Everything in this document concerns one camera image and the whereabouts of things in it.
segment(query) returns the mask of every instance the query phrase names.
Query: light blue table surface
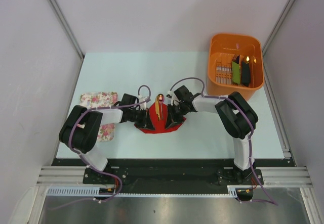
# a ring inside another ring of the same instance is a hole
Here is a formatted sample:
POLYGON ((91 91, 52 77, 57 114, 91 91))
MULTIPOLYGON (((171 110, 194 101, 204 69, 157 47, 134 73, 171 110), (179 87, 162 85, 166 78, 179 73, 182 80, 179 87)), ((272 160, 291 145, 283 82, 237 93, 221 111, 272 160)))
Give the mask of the light blue table surface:
MULTIPOLYGON (((82 93, 114 91, 119 99, 123 93, 137 95, 140 85, 152 90, 152 101, 157 94, 167 94, 179 79, 199 77, 206 82, 207 52, 170 53, 88 53, 76 85, 70 110, 79 104, 82 93)), ((184 84, 193 93, 201 91, 199 81, 184 84)), ((262 159, 284 157, 270 112, 264 88, 255 92, 249 104, 259 116, 253 135, 253 155, 262 159)), ((97 143, 107 158, 143 159, 223 159, 234 157, 232 137, 225 131, 217 114, 189 113, 187 120, 175 132, 144 134, 132 123, 116 125, 114 139, 97 143)), ((57 158, 77 158, 60 143, 57 158)))

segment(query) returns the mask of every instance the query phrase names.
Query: orange basket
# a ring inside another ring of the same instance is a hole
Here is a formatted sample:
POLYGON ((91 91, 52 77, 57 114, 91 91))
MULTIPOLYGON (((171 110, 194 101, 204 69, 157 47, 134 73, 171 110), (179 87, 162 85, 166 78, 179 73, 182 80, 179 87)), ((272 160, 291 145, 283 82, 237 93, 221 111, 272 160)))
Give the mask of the orange basket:
POLYGON ((207 92, 209 95, 228 95, 239 92, 248 100, 264 84, 263 58, 260 42, 251 36, 219 33, 211 39, 207 68, 207 92), (234 85, 232 82, 232 59, 240 55, 249 56, 251 82, 249 86, 234 85))

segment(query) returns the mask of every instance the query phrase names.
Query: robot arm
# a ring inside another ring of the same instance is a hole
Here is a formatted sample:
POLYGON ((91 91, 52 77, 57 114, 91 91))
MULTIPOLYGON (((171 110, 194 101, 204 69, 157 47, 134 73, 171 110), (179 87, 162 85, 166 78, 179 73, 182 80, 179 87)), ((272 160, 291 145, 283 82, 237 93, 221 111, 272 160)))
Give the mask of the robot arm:
MULTIPOLYGON (((168 117, 165 128, 172 127, 184 121, 183 115, 189 112, 210 112, 218 113, 226 131, 233 137, 235 158, 234 164, 244 171, 250 168, 249 164, 249 142, 247 135, 251 129, 241 113, 236 113, 236 108, 226 100, 226 97, 205 96, 200 93, 193 95, 185 86, 181 86, 171 92, 172 98, 177 99, 177 104, 168 104, 168 117)), ((244 114, 248 117, 255 128, 258 117, 244 98, 237 92, 228 96, 235 102, 244 114)), ((119 106, 134 104, 137 97, 124 94, 119 106)), ((76 120, 87 109, 82 106, 75 106, 63 125, 59 140, 68 145, 68 139, 76 120)), ((72 137, 72 147, 79 151, 90 165, 98 170, 104 170, 108 161, 95 146, 98 130, 101 125, 108 123, 122 123, 126 121, 134 122, 137 128, 154 130, 151 123, 148 109, 135 107, 97 109, 88 113, 80 122, 80 127, 75 129, 72 137)))

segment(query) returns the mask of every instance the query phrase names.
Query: floral napkin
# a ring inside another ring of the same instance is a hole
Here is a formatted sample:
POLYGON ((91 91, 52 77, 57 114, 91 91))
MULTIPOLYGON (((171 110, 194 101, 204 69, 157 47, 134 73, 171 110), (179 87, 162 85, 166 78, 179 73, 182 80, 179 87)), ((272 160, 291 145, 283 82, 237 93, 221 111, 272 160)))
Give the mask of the floral napkin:
MULTIPOLYGON (((93 108, 113 105, 117 102, 118 94, 116 92, 87 93, 80 96, 80 105, 93 108)), ((100 126, 97 141, 107 142, 113 139, 115 124, 105 124, 100 126)))

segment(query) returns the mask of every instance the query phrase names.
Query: red fabric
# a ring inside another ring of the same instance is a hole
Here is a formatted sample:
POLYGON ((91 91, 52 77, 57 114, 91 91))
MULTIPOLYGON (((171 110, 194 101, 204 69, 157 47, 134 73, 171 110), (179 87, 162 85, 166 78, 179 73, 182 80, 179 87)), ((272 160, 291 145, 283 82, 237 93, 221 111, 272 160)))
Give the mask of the red fabric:
POLYGON ((146 134, 168 133, 168 132, 173 132, 173 131, 177 130, 182 125, 182 124, 179 124, 174 127, 170 127, 169 129, 165 129, 165 125, 166 125, 166 121, 167 121, 167 117, 168 117, 168 108, 167 108, 166 104, 162 104, 161 106, 162 106, 162 112, 163 112, 163 119, 161 119, 161 120, 157 120, 155 104, 153 104, 148 110, 155 130, 148 130, 148 129, 139 129, 139 130, 143 131, 146 134))

